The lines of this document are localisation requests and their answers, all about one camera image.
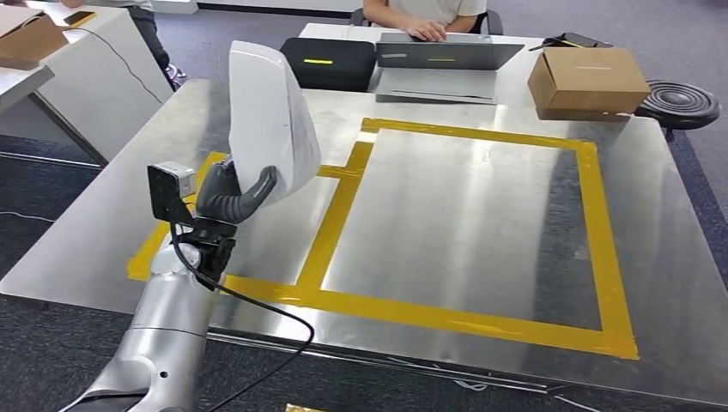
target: cable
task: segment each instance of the cable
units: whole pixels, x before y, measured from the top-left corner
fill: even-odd
[[[99,40],[103,41],[104,43],[106,43],[106,45],[108,45],[108,46],[109,46],[109,48],[110,48],[110,49],[112,50],[112,52],[113,52],[113,53],[114,53],[115,55],[117,55],[117,57],[118,57],[118,58],[120,58],[122,62],[124,62],[124,65],[126,66],[126,69],[127,69],[128,71],[129,71],[129,74],[130,74],[130,75],[131,75],[132,77],[134,77],[135,79],[137,79],[137,80],[139,81],[139,84],[141,84],[141,85],[142,85],[142,87],[144,88],[144,90],[146,90],[146,91],[147,91],[147,93],[151,94],[151,95],[152,95],[152,97],[154,97],[154,98],[155,98],[155,100],[157,100],[157,102],[158,102],[158,103],[159,103],[160,105],[164,105],[164,103],[162,103],[162,101],[160,100],[160,98],[159,98],[159,97],[157,97],[157,95],[156,95],[156,94],[152,93],[152,91],[151,91],[151,90],[149,90],[149,88],[147,88],[147,85],[146,85],[146,84],[144,84],[144,82],[142,81],[142,79],[141,79],[141,78],[139,78],[139,76],[135,75],[133,71],[131,71],[131,67],[129,66],[129,62],[127,62],[127,61],[126,61],[126,59],[122,58],[122,57],[121,57],[121,55],[120,55],[120,54],[118,53],[118,51],[116,51],[116,49],[114,49],[114,48],[113,48],[113,46],[111,45],[111,43],[109,43],[108,41],[106,41],[106,39],[104,39],[103,37],[99,36],[99,35],[98,35],[97,33],[94,33],[94,32],[92,32],[91,30],[88,30],[88,29],[86,29],[86,28],[82,28],[82,27],[67,27],[67,28],[62,28],[61,30],[65,31],[65,32],[68,32],[68,31],[70,31],[70,30],[82,30],[83,32],[86,32],[86,33],[91,33],[91,34],[93,34],[94,36],[96,36],[96,38],[97,38],[97,39],[99,39]]]
[[[15,216],[21,217],[23,219],[35,219],[36,221],[48,221],[50,223],[55,222],[53,219],[46,219],[45,217],[40,217],[40,216],[24,215],[24,214],[18,213],[18,212],[0,212],[0,215],[15,215]]]
[[[221,290],[222,292],[225,292],[226,294],[230,294],[231,296],[233,296],[239,300],[243,300],[244,302],[248,302],[255,306],[262,307],[265,310],[278,313],[279,315],[285,316],[287,318],[291,318],[291,319],[303,324],[308,329],[308,339],[306,339],[306,341],[301,346],[299,346],[299,348],[296,349],[296,351],[288,359],[286,359],[278,367],[271,369],[270,372],[268,372],[268,373],[264,374],[262,377],[258,378],[258,380],[249,384],[245,388],[235,392],[233,395],[231,395],[224,401],[218,403],[217,405],[215,405],[212,408],[207,410],[207,412],[213,412],[213,411],[216,411],[216,410],[222,408],[223,406],[227,405],[228,403],[231,403],[236,397],[239,397],[239,396],[243,395],[244,393],[248,392],[249,390],[251,390],[252,388],[260,385],[266,379],[270,378],[271,376],[276,374],[278,371],[280,371],[281,369],[286,367],[289,363],[291,363],[294,359],[296,359],[299,355],[301,355],[303,353],[303,351],[305,351],[309,346],[311,346],[311,342],[313,342],[313,337],[315,336],[316,332],[313,329],[313,326],[311,326],[311,324],[309,324],[306,320],[299,318],[298,316],[296,316],[292,313],[283,311],[282,309],[278,309],[275,306],[268,305],[267,303],[263,303],[259,300],[255,300],[253,298],[249,298],[243,294],[239,294],[239,293],[235,292],[234,290],[226,288],[226,287],[222,286],[221,284],[213,281],[212,279],[207,277],[205,274],[203,274],[202,272],[197,270],[197,268],[195,268],[194,266],[192,266],[192,264],[190,264],[190,262],[187,260],[185,255],[182,253],[182,250],[179,248],[179,236],[177,235],[176,225],[177,225],[177,223],[175,223],[175,222],[169,222],[169,233],[172,235],[172,246],[174,248],[174,252],[177,254],[177,258],[182,262],[182,264],[190,272],[195,274],[197,279],[202,284],[206,285],[209,288],[213,288],[213,290],[216,290],[216,289]]]

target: black object on table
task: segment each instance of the black object on table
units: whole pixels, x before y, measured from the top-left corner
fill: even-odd
[[[712,94],[687,83],[651,80],[652,92],[634,112],[636,116],[654,118],[667,131],[672,142],[673,130],[700,129],[720,117],[720,104]]]
[[[368,41],[292,38],[281,53],[302,88],[366,92],[376,64]]]

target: office chair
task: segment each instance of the office chair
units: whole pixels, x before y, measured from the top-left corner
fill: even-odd
[[[364,9],[358,9],[351,14],[349,19],[350,26],[371,26],[372,23],[364,17]],[[478,15],[476,24],[470,30],[471,34],[493,34],[503,35],[503,23],[501,16],[493,10],[488,10],[485,13]]]

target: cardboard box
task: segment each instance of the cardboard box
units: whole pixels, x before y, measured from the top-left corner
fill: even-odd
[[[627,49],[547,48],[528,80],[538,117],[616,121],[650,94]]]
[[[43,11],[0,5],[0,58],[38,63],[67,44],[64,34]]]

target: table leg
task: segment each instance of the table leg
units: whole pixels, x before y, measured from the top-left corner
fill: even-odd
[[[86,152],[87,155],[91,157],[98,165],[99,167],[105,167],[109,164],[109,161],[103,156],[103,154],[99,153],[96,148],[91,145],[91,143],[86,140],[85,137],[79,132],[71,123],[66,120],[61,113],[56,111],[50,104],[48,104],[47,100],[43,98],[38,93],[33,93],[28,96],[30,100],[43,112],[45,113],[48,118],[51,119],[51,121],[56,124],[64,133],[66,136],[70,138],[70,140],[73,141],[81,150]],[[65,164],[66,166],[77,166],[72,165],[73,163],[78,162],[69,162],[69,161],[60,161],[59,164]]]

